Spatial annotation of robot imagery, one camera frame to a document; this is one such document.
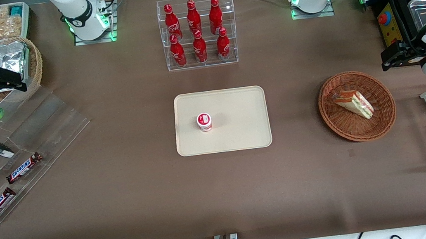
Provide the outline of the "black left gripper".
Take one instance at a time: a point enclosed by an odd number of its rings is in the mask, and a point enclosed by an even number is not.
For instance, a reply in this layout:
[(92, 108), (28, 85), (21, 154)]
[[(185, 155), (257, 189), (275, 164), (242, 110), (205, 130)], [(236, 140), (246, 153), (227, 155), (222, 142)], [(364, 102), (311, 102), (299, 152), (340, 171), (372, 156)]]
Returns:
[(424, 61), (424, 57), (408, 46), (404, 41), (395, 41), (381, 53), (382, 71), (393, 67), (417, 66)]

